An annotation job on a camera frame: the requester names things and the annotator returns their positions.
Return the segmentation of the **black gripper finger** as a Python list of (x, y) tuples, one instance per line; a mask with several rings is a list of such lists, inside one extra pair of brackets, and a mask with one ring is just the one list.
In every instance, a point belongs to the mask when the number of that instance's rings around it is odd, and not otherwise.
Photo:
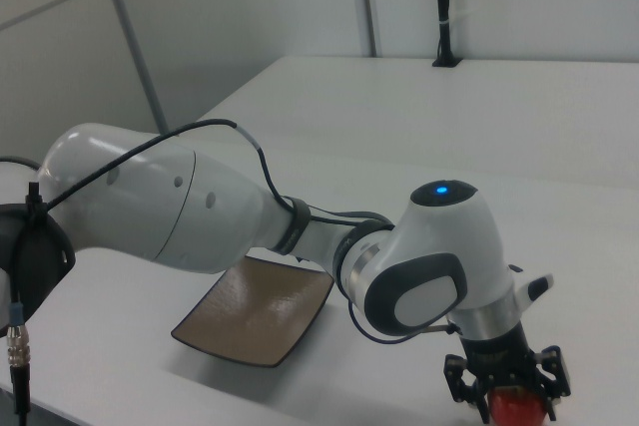
[(463, 372), (467, 370), (467, 360), (461, 356), (447, 354), (444, 359), (443, 375), (452, 399), (456, 403), (467, 403), (474, 407), (482, 421), (488, 420), (486, 388), (479, 377), (471, 385), (463, 380)]
[(561, 348), (552, 345), (532, 354), (532, 391), (541, 400), (550, 421), (556, 420), (555, 405), (571, 395), (570, 377)]

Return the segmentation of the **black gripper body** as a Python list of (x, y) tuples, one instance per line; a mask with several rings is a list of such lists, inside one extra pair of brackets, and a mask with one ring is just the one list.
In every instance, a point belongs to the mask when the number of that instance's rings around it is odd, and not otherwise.
[(523, 326), (518, 322), (507, 333), (485, 340), (461, 339), (467, 369), (485, 387), (530, 385), (536, 365)]

